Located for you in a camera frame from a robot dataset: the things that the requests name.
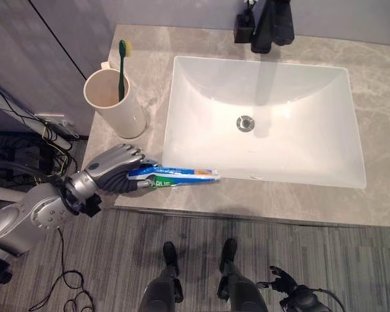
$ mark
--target sink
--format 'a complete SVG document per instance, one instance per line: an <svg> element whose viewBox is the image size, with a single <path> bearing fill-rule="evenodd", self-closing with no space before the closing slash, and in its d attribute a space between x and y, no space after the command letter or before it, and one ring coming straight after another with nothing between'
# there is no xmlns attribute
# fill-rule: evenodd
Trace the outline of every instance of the sink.
<svg viewBox="0 0 390 312"><path fill-rule="evenodd" d="M176 57L164 166L365 188L345 68Z"/></svg>

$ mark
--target blue and white toothpaste tube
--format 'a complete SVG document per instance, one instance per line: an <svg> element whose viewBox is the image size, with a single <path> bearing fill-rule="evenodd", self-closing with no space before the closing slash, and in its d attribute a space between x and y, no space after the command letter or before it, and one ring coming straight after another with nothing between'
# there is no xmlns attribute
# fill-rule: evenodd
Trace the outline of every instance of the blue and white toothpaste tube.
<svg viewBox="0 0 390 312"><path fill-rule="evenodd" d="M182 184L214 182L220 179L215 170L147 167L129 171L129 179L149 181L149 187L172 187Z"/></svg>

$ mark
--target white cup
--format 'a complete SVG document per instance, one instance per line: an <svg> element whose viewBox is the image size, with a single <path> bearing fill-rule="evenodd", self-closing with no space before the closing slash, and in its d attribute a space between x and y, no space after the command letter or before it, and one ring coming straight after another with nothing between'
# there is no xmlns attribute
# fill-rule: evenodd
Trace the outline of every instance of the white cup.
<svg viewBox="0 0 390 312"><path fill-rule="evenodd" d="M119 70L110 68L108 62L101 63L101 69L86 80L84 97L117 135L123 138L135 138L146 127L146 118L125 75L124 98L118 101L119 77Z"/></svg>

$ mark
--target gray marble surface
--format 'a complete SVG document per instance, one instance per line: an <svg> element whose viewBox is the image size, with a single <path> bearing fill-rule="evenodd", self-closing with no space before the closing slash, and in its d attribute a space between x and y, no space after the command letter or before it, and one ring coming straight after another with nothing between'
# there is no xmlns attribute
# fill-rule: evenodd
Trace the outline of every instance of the gray marble surface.
<svg viewBox="0 0 390 312"><path fill-rule="evenodd" d="M367 188L222 179L213 185L137 191L118 196L115 205L390 226L390 46L297 36L292 45L256 55L250 45L234 44L231 31L118 25L109 55L113 68L120 61L120 39L133 44L125 72L147 112L148 128L136 139L122 139L95 114L85 164L121 142L139 145L150 157L161 159L176 55L319 64L349 71Z"/></svg>

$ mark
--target robotic arm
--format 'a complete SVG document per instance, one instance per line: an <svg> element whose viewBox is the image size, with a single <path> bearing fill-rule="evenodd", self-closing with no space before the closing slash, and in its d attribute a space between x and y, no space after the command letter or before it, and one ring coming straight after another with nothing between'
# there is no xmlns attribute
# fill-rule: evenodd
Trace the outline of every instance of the robotic arm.
<svg viewBox="0 0 390 312"><path fill-rule="evenodd" d="M140 150L117 145L94 158L83 171L62 180L33 187L24 199L0 210L0 284L10 281L11 260L29 251L49 231L73 216L100 211L97 189L118 194L147 187L144 180L128 180L128 171L144 164Z"/></svg>
<svg viewBox="0 0 390 312"><path fill-rule="evenodd" d="M311 289L305 285L298 285L288 273L276 266L270 266L272 273L277 276L274 281L260 281L258 288L269 288L287 294L287 297L280 301L280 307L284 312L331 312L331 309L318 301L314 292L321 292L330 295L345 312L345 307L338 297L325 289Z"/></svg>

